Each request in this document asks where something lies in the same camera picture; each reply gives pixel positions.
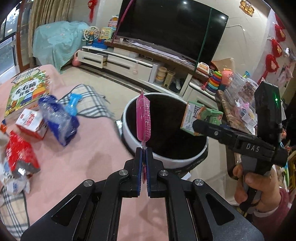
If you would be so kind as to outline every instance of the pink tablecloth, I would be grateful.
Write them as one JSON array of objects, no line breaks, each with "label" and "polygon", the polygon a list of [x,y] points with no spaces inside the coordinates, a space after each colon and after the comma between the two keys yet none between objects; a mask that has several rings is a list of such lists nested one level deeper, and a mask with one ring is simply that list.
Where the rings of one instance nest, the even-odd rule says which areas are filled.
[{"label": "pink tablecloth", "polygon": [[[64,86],[53,66],[42,66],[51,76],[51,91],[61,98],[74,86]],[[0,117],[4,116],[11,83],[0,87]],[[80,126],[71,143],[62,147],[48,131],[43,141],[25,136],[33,146],[41,171],[31,179],[26,195],[30,224],[36,222],[85,179],[100,181],[131,159],[111,119],[78,117]],[[139,198],[122,202],[118,240],[168,240],[164,199],[150,199],[146,185]]]}]

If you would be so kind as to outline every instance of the white drawer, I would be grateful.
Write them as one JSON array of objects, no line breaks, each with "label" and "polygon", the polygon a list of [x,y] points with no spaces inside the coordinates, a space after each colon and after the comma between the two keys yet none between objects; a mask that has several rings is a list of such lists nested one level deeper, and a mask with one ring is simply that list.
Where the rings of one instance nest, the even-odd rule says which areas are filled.
[{"label": "white drawer", "polygon": [[190,86],[187,87],[187,89],[184,93],[183,99],[185,101],[200,102],[200,103],[204,104],[206,107],[218,110],[217,103],[213,99],[211,99],[211,98],[207,97],[206,95],[200,93],[199,91],[191,88]]},{"label": "white drawer", "polygon": [[149,81],[152,67],[136,63],[124,58],[108,55],[107,65],[104,68],[139,81]]},{"label": "white drawer", "polygon": [[103,68],[107,64],[107,54],[95,54],[78,50],[78,60],[80,62]]}]

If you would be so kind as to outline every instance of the plaid cloth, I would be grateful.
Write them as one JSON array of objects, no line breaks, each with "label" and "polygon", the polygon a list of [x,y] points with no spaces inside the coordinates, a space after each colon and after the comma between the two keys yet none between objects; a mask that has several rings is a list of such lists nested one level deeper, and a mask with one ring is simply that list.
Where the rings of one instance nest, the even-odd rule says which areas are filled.
[{"label": "plaid cloth", "polygon": [[25,72],[22,72],[20,74],[18,74],[11,83],[17,84],[18,82],[29,78],[30,76],[33,76],[34,74],[37,74],[38,72],[40,72],[39,67],[33,68],[33,69],[29,69]]},{"label": "plaid cloth", "polygon": [[22,191],[17,195],[9,195],[3,187],[0,195],[4,198],[4,204],[0,207],[1,222],[20,240],[23,232],[30,226],[25,194]]},{"label": "plaid cloth", "polygon": [[99,118],[102,116],[114,118],[114,114],[107,108],[109,103],[105,96],[98,94],[95,89],[89,85],[80,84],[59,100],[61,104],[67,105],[70,101],[70,94],[81,94],[82,100],[77,104],[77,115],[88,118]]}]

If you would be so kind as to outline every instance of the green strap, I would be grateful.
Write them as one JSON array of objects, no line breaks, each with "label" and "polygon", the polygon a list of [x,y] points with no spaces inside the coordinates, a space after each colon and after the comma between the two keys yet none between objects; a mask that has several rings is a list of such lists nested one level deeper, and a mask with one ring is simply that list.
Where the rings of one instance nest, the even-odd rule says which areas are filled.
[{"label": "green strap", "polygon": [[207,21],[207,29],[206,29],[206,31],[205,31],[204,40],[203,40],[203,42],[202,42],[202,47],[201,47],[201,49],[200,49],[200,53],[198,54],[198,58],[197,58],[197,60],[196,60],[196,64],[195,64],[195,68],[194,68],[193,74],[194,74],[195,71],[196,71],[197,65],[198,65],[198,63],[199,63],[199,61],[200,61],[200,56],[202,55],[203,47],[204,47],[204,45],[205,45],[205,40],[206,40],[206,38],[207,38],[207,33],[208,33],[208,31],[209,31],[211,15],[212,15],[212,8],[210,9],[209,20]]}]

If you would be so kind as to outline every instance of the pink watering can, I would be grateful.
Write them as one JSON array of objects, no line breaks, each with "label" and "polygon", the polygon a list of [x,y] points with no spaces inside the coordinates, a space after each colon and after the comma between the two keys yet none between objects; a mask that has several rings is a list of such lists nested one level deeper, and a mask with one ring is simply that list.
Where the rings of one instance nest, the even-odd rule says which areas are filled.
[{"label": "pink watering can", "polygon": [[73,59],[72,59],[72,65],[73,66],[80,66],[81,62],[78,60],[78,50],[75,52]]}]

